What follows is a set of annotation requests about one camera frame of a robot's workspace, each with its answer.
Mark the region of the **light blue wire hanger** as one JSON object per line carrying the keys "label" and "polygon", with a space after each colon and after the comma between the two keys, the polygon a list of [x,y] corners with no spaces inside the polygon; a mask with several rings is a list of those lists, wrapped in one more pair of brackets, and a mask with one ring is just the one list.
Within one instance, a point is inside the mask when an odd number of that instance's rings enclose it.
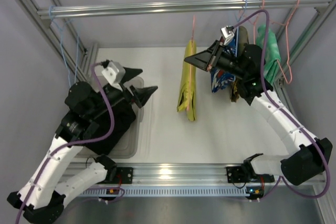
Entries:
{"label": "light blue wire hanger", "polygon": [[80,36],[75,28],[74,20],[71,18],[56,18],[56,15],[52,13],[55,8],[55,5],[49,6],[48,17],[51,20],[52,27],[56,29],[59,35],[59,48],[68,72],[68,85],[71,87],[79,77]]}

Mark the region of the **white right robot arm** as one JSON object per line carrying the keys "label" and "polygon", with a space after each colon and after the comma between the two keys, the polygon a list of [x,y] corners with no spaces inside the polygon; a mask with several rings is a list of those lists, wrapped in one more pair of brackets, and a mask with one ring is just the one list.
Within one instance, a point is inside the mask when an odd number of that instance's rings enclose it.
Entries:
{"label": "white right robot arm", "polygon": [[217,40],[206,50],[184,60],[204,71],[215,67],[233,74],[238,80],[239,96],[261,114],[283,142],[288,152],[285,156],[257,153],[245,159],[243,169],[247,175],[251,178],[283,176],[298,186],[325,171],[332,143],[305,129],[281,103],[272,85],[260,75],[261,54],[259,46],[247,45],[240,56],[234,57]]}

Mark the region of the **black trousers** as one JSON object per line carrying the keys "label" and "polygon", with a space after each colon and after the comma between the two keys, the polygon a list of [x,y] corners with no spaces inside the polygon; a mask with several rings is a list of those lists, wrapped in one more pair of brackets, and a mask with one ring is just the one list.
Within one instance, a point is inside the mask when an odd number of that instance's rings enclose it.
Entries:
{"label": "black trousers", "polygon": [[[85,144],[86,148],[98,155],[108,155],[136,119],[132,105],[125,100],[113,106],[112,111],[114,115],[114,129],[110,136],[96,143]],[[92,138],[101,137],[110,129],[109,112],[107,111],[100,115],[96,119],[96,122],[99,124],[99,128]]]}

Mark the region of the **yellow-green trousers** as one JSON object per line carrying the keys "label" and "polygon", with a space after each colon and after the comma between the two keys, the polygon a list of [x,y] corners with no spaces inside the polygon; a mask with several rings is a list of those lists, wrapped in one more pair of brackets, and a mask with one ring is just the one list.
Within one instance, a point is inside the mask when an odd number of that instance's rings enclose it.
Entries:
{"label": "yellow-green trousers", "polygon": [[[184,60],[196,54],[196,42],[191,39],[184,53]],[[190,122],[196,120],[196,68],[183,61],[177,112],[185,112]]]}

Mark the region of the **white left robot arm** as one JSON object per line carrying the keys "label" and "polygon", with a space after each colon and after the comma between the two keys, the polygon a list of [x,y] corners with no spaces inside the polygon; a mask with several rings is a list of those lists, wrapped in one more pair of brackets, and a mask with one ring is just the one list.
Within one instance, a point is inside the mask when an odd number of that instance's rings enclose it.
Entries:
{"label": "white left robot arm", "polygon": [[[83,191],[115,179],[117,164],[109,155],[136,120],[134,107],[144,107],[157,87],[126,86],[141,69],[107,68],[106,72],[108,82],[99,91],[85,81],[71,86],[65,99],[69,110],[44,159],[27,184],[8,195],[7,201],[29,223],[54,223]],[[93,163],[62,182],[69,164],[84,148],[95,154]]]}

